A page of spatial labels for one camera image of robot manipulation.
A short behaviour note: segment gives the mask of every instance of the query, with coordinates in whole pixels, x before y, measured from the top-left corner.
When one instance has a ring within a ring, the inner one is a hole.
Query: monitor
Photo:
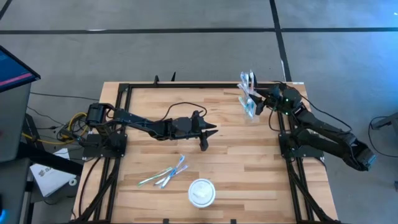
[[[39,79],[39,74],[0,45],[0,93]]]

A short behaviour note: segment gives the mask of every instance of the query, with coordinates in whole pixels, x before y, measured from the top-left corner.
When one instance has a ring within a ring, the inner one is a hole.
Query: cup lid
[[[216,189],[209,180],[197,179],[189,187],[188,196],[195,207],[205,208],[214,202]]]

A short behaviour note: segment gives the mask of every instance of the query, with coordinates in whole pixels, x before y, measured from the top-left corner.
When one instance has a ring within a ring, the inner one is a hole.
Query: wooden table
[[[304,85],[290,85],[307,95]],[[118,82],[106,82],[100,101],[115,104],[118,86]],[[205,106],[208,110],[205,120],[216,124],[219,131],[209,138],[207,151],[201,152],[197,139],[156,141],[147,133],[127,128],[128,144],[119,171],[113,223],[162,223],[164,218],[169,218],[171,223],[229,223],[231,219],[237,219],[238,223],[295,223],[278,133],[268,127],[270,110],[264,110],[256,122],[251,122],[245,118],[239,95],[238,88],[133,89],[131,113],[157,120],[171,104],[189,101]],[[179,105],[171,109],[169,118],[190,116],[197,109]],[[271,125],[279,128],[275,113]],[[180,154],[186,156],[189,168],[173,178],[165,189],[160,190],[152,184],[137,187],[139,181],[174,166]],[[103,161],[99,161],[88,179],[83,210],[97,194]],[[93,163],[85,164],[82,180]],[[337,218],[325,168],[312,158],[304,159],[304,167],[310,193],[326,214]],[[188,188],[198,178],[209,179],[215,185],[216,200],[207,208],[195,208],[188,200]],[[83,181],[76,196],[76,214],[82,185]],[[306,219],[303,198],[299,195],[302,216]],[[105,195],[102,219],[107,202]]]

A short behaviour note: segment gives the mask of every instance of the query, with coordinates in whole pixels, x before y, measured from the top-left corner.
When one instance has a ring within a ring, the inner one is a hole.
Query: black floor line
[[[0,20],[2,19],[2,17],[4,16],[4,14],[6,13],[8,6],[10,6],[12,0],[7,0],[6,3],[4,4],[4,6],[2,7],[1,11],[0,11]]]
[[[172,29],[0,30],[0,34],[191,34],[275,32],[266,27],[215,27]]]
[[[269,0],[269,4],[271,5],[272,18],[274,20],[274,27],[275,27],[276,39],[278,41],[279,55],[280,55],[280,59],[283,62],[282,66],[284,69],[285,81],[291,82],[292,76],[290,75],[289,63],[287,62],[285,44],[284,44],[284,39],[282,36],[280,24],[279,24],[279,17],[278,17],[278,12],[276,9],[275,0]]]
[[[398,32],[398,27],[282,28],[282,32]]]

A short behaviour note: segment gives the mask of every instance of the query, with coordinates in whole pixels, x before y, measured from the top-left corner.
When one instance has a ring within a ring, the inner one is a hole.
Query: gray floor
[[[376,0],[276,0],[282,28],[398,27],[398,2]],[[176,27],[273,27],[261,0],[13,0],[0,29],[142,29]],[[290,72],[305,82],[319,108],[352,125],[369,143],[368,123],[398,111],[398,33],[284,33]],[[0,35],[0,44],[42,76],[41,93],[99,98],[105,81],[239,80],[253,69],[259,80],[284,80],[274,33]],[[66,121],[85,111],[85,100],[30,97],[29,106]],[[38,126],[53,123],[33,114]],[[331,124],[338,122],[315,114]],[[53,136],[50,131],[42,134]],[[372,133],[380,151],[398,155],[391,128]],[[398,159],[379,156],[370,172],[356,172],[326,157],[341,221],[396,223]],[[65,222],[74,199],[38,203],[34,223]]]

